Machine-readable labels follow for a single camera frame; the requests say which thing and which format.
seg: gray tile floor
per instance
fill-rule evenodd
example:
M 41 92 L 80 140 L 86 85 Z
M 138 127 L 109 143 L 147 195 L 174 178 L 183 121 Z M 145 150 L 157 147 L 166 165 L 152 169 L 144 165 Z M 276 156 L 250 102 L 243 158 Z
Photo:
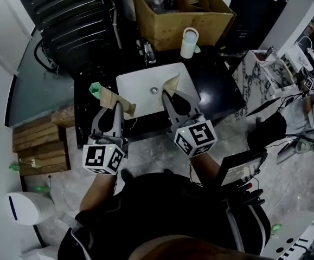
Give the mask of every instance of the gray tile floor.
M 274 113 L 279 102 L 269 106 L 260 117 L 267 118 Z M 257 115 L 234 122 L 229 116 L 215 126 L 219 141 L 209 152 L 221 164 L 224 157 L 247 150 L 246 132 L 255 123 Z M 67 212 L 75 216 L 79 211 L 82 197 L 94 179 L 94 175 L 81 167 L 82 151 L 77 150 L 75 129 L 67 130 L 71 171 L 52 174 L 51 197 L 58 213 Z M 264 190 L 262 205 L 271 224 L 276 224 L 290 211 L 314 211 L 314 153 L 295 155 L 280 165 L 276 165 L 276 156 L 284 145 L 268 148 L 268 157 L 261 167 L 261 173 L 256 176 L 260 188 Z M 161 172 L 165 168 L 174 173 L 189 176 L 189 160 L 176 148 L 167 135 L 134 142 L 129 146 L 129 159 L 124 159 L 122 168 L 128 168 L 134 176 L 149 172 Z M 191 177 L 198 178 L 193 171 Z M 258 187 L 256 180 L 251 181 L 253 189 Z M 49 185 L 46 175 L 27 177 L 28 186 Z M 124 186 L 118 178 L 116 193 Z M 57 217 L 39 225 L 45 242 L 60 244 L 68 227 Z
M 23 56 L 13 93 L 9 127 L 44 116 L 74 100 L 74 81 L 64 73 L 58 76 L 46 71 L 34 58 L 34 49 L 40 41 L 39 31 L 28 44 Z M 47 63 L 41 49 L 37 53 Z

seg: cardboard box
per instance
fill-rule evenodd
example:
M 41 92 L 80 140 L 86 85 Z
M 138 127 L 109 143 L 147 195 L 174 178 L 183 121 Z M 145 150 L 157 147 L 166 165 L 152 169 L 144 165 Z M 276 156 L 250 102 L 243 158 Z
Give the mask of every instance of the cardboard box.
M 201 8 L 188 5 L 187 0 L 176 1 L 186 12 L 157 15 L 145 0 L 134 0 L 140 33 L 156 51 L 181 48 L 183 30 L 187 27 L 199 32 L 198 46 L 214 46 L 233 24 L 235 13 L 223 0 L 199 0 Z

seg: white sink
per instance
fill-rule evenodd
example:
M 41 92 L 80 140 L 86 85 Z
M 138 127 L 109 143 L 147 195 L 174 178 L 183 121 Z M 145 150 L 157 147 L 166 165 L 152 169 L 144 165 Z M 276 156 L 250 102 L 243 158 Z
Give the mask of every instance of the white sink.
M 167 64 L 117 76 L 118 94 L 127 101 L 136 104 L 134 117 L 124 113 L 124 119 L 139 118 L 164 111 L 161 98 L 163 84 L 178 74 L 180 81 L 177 90 L 192 96 L 199 102 L 198 92 L 183 63 Z M 157 94 L 152 94 L 151 89 L 157 90 Z

